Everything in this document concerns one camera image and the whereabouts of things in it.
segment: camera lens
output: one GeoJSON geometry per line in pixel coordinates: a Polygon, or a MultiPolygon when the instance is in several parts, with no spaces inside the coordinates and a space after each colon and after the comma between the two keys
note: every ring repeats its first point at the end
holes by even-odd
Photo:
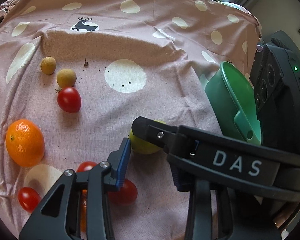
{"type": "Polygon", "coordinates": [[[267,100],[268,91],[267,91],[267,85],[266,85],[266,82],[264,79],[261,81],[260,89],[261,89],[261,99],[265,103],[267,100]]]}
{"type": "Polygon", "coordinates": [[[259,94],[256,95],[256,104],[257,104],[257,108],[260,107],[260,96],[259,94]]]}
{"type": "Polygon", "coordinates": [[[270,84],[270,86],[274,85],[274,70],[273,70],[273,66],[271,64],[268,64],[268,82],[270,84]]]}

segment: polka dot fabric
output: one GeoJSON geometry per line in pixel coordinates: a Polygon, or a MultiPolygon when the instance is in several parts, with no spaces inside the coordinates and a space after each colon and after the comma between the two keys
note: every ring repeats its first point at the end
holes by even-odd
{"type": "MultiPolygon", "coordinates": [[[[17,236],[29,217],[21,187],[44,195],[65,169],[106,160],[138,116],[220,134],[199,77],[207,83],[231,60],[248,78],[260,31],[248,11],[211,0],[21,0],[0,25],[0,217],[9,230],[17,236]],[[47,56],[56,72],[76,72],[80,112],[59,108],[56,72],[39,67],[47,56]],[[21,118],[45,138],[32,168],[5,148],[8,126],[21,118]]],[[[174,187],[166,154],[133,153],[127,178],[138,199],[111,206],[116,239],[180,239],[188,193],[174,187]]]]}

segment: deer antlers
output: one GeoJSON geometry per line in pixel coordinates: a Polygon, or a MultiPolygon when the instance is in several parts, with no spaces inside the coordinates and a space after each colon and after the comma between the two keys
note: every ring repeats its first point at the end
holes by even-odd
{"type": "Polygon", "coordinates": [[[79,21],[90,21],[90,20],[92,20],[92,18],[87,18],[86,20],[84,20],[83,17],[78,18],[78,19],[79,19],[79,21]]]}

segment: white lettering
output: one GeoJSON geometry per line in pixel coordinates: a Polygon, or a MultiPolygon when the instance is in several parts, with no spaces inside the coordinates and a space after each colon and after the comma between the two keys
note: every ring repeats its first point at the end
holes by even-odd
{"type": "Polygon", "coordinates": [[[230,170],[233,170],[234,168],[238,169],[239,172],[241,173],[242,171],[242,157],[239,156],[237,158],[237,160],[234,162],[234,164],[232,164],[232,166],[230,167],[230,170]]]}
{"type": "Polygon", "coordinates": [[[251,168],[253,168],[255,170],[255,172],[249,171],[250,176],[257,176],[259,174],[260,169],[258,167],[256,167],[256,164],[261,165],[262,162],[258,161],[258,160],[253,161],[253,163],[251,164],[251,168]]]}
{"type": "Polygon", "coordinates": [[[226,158],[227,158],[227,154],[225,152],[217,150],[212,164],[216,166],[222,166],[225,163],[226,158]],[[218,163],[217,160],[220,154],[222,155],[222,160],[221,162],[218,163]]]}

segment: green bowl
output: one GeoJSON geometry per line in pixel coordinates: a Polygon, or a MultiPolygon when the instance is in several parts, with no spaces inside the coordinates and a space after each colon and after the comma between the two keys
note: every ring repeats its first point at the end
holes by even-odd
{"type": "Polygon", "coordinates": [[[253,88],[238,69],[222,62],[205,92],[224,136],[260,145],[253,88]]]}

